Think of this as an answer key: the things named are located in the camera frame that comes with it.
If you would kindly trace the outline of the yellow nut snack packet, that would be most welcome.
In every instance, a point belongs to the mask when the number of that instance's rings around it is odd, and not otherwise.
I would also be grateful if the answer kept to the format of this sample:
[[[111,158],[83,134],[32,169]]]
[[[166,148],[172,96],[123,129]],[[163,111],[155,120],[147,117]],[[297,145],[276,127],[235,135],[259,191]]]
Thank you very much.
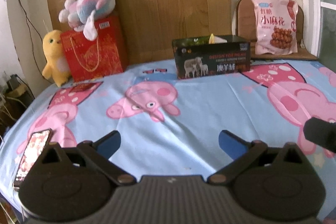
[[[219,36],[215,36],[214,34],[210,34],[209,38],[209,44],[220,44],[220,43],[226,43],[227,40],[224,38],[221,38]]]

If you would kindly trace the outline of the smartphone with patterned case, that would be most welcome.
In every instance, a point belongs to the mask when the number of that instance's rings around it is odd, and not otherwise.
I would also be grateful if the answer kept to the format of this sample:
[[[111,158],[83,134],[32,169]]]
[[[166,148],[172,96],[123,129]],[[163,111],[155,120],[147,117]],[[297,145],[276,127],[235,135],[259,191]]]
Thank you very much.
[[[21,184],[26,178],[30,169],[35,164],[37,158],[41,155],[44,148],[50,142],[52,134],[53,131],[50,128],[31,134],[25,150],[23,151],[15,179],[13,181],[13,188],[16,192],[19,191],[19,188],[21,187]]]

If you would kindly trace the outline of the red envelope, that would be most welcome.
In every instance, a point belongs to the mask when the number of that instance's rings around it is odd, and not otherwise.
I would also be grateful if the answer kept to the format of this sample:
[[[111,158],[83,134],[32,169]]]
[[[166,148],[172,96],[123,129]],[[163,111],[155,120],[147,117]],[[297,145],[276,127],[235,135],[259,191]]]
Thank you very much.
[[[91,88],[95,89],[96,84],[95,83],[82,83],[75,85],[71,88],[70,93],[78,93],[78,92],[84,92],[86,90],[89,90]]]

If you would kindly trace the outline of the Peppa Pig bed sheet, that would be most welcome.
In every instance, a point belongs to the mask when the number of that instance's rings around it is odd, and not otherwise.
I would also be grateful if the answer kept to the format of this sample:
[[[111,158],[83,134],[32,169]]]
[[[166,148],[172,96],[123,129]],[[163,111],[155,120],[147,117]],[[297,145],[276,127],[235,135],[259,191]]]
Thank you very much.
[[[309,118],[335,122],[335,73],[321,63],[257,61],[244,73],[179,80],[175,62],[166,60],[86,83],[95,89],[50,86],[5,134],[1,197],[16,209],[13,181],[33,132],[51,128],[53,141],[74,147],[117,130],[121,146],[111,161],[140,178],[208,177],[231,161],[219,147],[220,132],[228,130],[274,147],[297,143],[325,184],[319,219],[335,223],[335,155],[303,134]]]

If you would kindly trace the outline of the red gift bag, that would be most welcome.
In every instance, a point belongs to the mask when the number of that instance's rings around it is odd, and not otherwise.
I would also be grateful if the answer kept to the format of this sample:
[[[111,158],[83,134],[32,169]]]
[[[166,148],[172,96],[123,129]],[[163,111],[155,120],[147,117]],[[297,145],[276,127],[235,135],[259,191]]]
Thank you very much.
[[[66,31],[61,42],[75,82],[99,79],[125,71],[129,65],[126,43],[118,15],[98,20],[97,38],[87,40],[82,32]]]

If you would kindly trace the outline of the yellow duck plush toy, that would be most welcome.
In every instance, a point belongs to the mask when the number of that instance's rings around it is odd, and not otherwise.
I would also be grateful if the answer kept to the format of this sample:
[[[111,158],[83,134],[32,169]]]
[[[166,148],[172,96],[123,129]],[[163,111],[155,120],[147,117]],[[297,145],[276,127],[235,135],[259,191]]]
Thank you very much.
[[[64,55],[59,30],[52,30],[43,38],[43,52],[46,58],[46,65],[42,71],[45,79],[52,78],[58,87],[67,83],[71,77],[71,71]]]

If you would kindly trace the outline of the black cardboard storage box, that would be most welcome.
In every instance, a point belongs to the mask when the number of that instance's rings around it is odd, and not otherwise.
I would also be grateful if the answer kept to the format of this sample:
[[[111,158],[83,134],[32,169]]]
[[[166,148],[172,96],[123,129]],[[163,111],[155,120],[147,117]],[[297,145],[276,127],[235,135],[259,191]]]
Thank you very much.
[[[250,70],[251,42],[236,35],[219,35],[226,43],[209,44],[208,36],[172,41],[177,77],[224,75]]]

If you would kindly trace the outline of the large pink snack bag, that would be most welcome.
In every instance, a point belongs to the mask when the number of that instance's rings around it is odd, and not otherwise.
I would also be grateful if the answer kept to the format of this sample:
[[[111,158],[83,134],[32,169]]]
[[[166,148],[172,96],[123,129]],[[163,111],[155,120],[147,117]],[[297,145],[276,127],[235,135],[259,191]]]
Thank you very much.
[[[251,0],[256,19],[255,54],[289,55],[297,52],[295,0]]]

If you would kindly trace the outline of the brown chair cushion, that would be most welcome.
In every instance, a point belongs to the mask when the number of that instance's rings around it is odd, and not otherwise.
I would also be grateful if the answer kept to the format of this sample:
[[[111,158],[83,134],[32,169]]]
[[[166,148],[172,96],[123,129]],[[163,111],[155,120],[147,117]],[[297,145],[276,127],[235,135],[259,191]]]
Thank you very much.
[[[303,11],[295,0],[238,0],[236,35],[251,42],[252,59],[315,61],[303,43]]]

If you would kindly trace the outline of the pink blue plush toy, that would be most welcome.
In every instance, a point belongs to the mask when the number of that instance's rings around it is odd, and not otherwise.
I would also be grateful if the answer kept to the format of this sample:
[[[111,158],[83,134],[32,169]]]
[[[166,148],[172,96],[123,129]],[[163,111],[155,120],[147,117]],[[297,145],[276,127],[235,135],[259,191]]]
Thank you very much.
[[[116,0],[65,0],[58,19],[76,32],[82,31],[87,40],[94,41],[98,36],[95,21],[106,18],[115,6]]]

